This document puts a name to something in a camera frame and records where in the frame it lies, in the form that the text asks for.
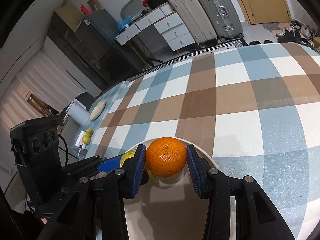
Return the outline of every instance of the red object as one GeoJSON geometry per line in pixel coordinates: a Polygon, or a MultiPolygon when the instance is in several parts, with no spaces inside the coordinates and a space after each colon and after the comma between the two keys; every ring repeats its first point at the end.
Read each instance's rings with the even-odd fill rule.
{"type": "Polygon", "coordinates": [[[91,12],[84,5],[81,5],[80,9],[85,15],[91,14],[91,12]]]}
{"type": "Polygon", "coordinates": [[[147,4],[147,1],[148,1],[148,0],[144,0],[144,1],[142,2],[142,6],[144,6],[144,7],[149,7],[149,5],[147,4]]]}

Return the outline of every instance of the silver suitcase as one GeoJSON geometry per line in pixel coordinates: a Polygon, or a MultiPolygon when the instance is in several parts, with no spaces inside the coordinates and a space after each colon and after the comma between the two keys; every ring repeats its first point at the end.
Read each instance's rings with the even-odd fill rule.
{"type": "Polygon", "coordinates": [[[225,38],[243,38],[243,29],[231,0],[199,0],[217,35],[225,38]]]}
{"type": "Polygon", "coordinates": [[[170,0],[196,43],[217,39],[217,34],[198,0],[170,0]]]}

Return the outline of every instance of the suitcase handle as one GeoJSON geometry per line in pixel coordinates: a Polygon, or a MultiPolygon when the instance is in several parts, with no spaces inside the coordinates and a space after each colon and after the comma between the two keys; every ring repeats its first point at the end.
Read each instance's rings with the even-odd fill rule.
{"type": "Polygon", "coordinates": [[[219,7],[224,9],[224,11],[226,12],[226,15],[225,15],[224,17],[225,17],[225,18],[228,18],[228,17],[229,17],[229,13],[228,13],[228,11],[227,11],[227,8],[224,7],[224,6],[221,6],[221,5],[219,5],[219,7]]]}

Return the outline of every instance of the metal screw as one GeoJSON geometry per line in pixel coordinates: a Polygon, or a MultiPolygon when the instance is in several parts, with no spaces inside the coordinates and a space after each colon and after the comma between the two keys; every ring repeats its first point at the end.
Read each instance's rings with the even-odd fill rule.
{"type": "Polygon", "coordinates": [[[79,181],[80,181],[80,183],[84,184],[84,183],[86,183],[88,181],[88,177],[81,177],[79,179],[79,181]]]}
{"type": "Polygon", "coordinates": [[[249,182],[249,183],[254,181],[253,177],[251,177],[251,176],[246,176],[244,179],[246,182],[249,182]]]}
{"type": "Polygon", "coordinates": [[[211,168],[210,170],[209,170],[209,173],[211,173],[212,175],[216,175],[216,174],[218,174],[218,170],[217,169],[215,169],[215,168],[211,168]]]}
{"type": "Polygon", "coordinates": [[[116,169],[115,170],[115,174],[116,175],[121,175],[121,174],[123,174],[124,173],[124,170],[123,169],[116,169]]]}

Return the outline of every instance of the white plate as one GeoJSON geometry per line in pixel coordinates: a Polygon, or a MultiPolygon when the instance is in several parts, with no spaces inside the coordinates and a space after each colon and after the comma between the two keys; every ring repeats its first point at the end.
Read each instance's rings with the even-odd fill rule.
{"type": "Polygon", "coordinates": [[[106,106],[106,101],[103,99],[93,109],[92,113],[89,116],[89,120],[90,121],[96,120],[98,116],[102,113],[105,106],[106,106]]]}
{"type": "MultiPolygon", "coordinates": [[[[155,139],[143,141],[148,147],[155,139]]],[[[193,144],[177,138],[185,146],[193,144]]],[[[212,158],[195,145],[199,157],[218,168],[212,158]]],[[[156,177],[140,187],[133,200],[124,199],[130,240],[201,240],[209,200],[200,200],[194,191],[188,166],[171,178],[156,177]]]]}

